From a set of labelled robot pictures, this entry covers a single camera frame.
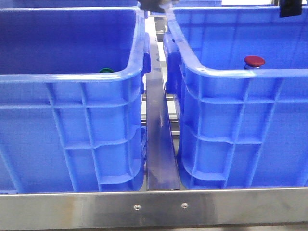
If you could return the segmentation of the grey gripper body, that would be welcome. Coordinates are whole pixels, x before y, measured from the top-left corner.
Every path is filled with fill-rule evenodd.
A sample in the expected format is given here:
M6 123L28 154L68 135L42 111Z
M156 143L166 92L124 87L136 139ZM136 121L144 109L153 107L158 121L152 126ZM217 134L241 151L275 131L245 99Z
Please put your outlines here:
M167 9L176 5L178 0L138 0L139 8L144 11L164 13Z

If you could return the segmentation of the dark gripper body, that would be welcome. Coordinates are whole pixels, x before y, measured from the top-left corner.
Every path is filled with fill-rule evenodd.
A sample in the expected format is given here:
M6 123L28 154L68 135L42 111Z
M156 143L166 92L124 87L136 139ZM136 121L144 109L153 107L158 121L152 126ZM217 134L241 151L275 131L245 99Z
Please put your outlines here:
M281 0L280 17L300 16L302 14L301 0Z

